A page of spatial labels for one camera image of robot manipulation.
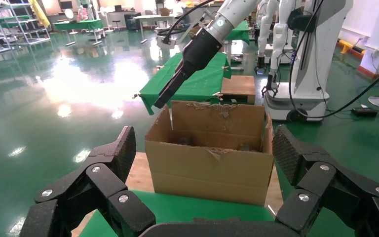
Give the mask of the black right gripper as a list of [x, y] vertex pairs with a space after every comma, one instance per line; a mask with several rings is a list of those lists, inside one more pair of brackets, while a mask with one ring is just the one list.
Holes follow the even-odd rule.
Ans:
[[178, 70], [164, 86], [154, 106], [161, 109], [190, 77], [189, 73], [184, 71], [200, 71], [204, 69], [222, 46], [223, 44], [206, 29], [201, 29], [184, 47], [181, 63], [183, 70]]

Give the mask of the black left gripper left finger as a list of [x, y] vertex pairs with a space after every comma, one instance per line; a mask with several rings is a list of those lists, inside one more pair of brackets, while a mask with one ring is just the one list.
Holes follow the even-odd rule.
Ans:
[[94, 148], [82, 165], [40, 190], [20, 232], [22, 237], [69, 237], [85, 216], [99, 210], [119, 237], [137, 237], [155, 215], [126, 185], [136, 155], [134, 128]]

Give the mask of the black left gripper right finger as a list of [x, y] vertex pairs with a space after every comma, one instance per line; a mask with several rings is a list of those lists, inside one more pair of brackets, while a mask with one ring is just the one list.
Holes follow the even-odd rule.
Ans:
[[326, 208], [357, 237], [379, 237], [379, 182], [342, 166], [321, 146], [300, 141], [284, 125], [274, 133], [272, 152], [294, 187], [277, 223], [304, 237]]

